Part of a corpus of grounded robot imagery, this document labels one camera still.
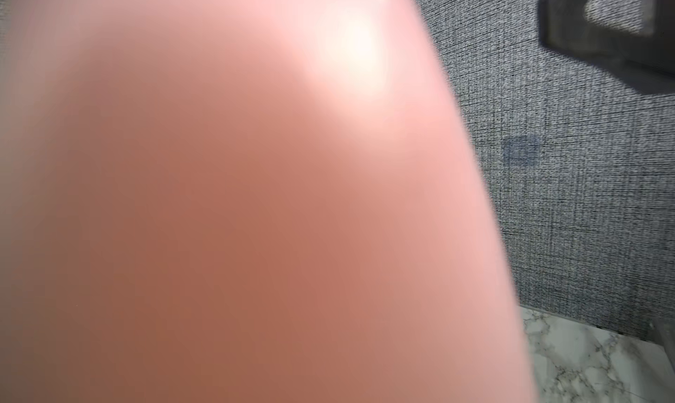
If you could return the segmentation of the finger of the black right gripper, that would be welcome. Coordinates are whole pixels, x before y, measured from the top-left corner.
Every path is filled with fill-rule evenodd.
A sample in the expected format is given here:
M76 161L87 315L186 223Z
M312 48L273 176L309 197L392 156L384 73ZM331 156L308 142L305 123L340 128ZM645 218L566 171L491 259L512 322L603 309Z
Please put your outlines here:
M641 0L641 31L599 25L590 0L538 0L540 45L602 69L643 95L674 93L674 0Z

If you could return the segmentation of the pink plastic spray bottle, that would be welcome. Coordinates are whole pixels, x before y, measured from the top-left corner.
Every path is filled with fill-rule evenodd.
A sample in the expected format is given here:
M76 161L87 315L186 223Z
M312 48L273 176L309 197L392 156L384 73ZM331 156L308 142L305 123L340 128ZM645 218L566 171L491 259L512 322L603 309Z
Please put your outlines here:
M414 0L9 0L4 402L535 402Z

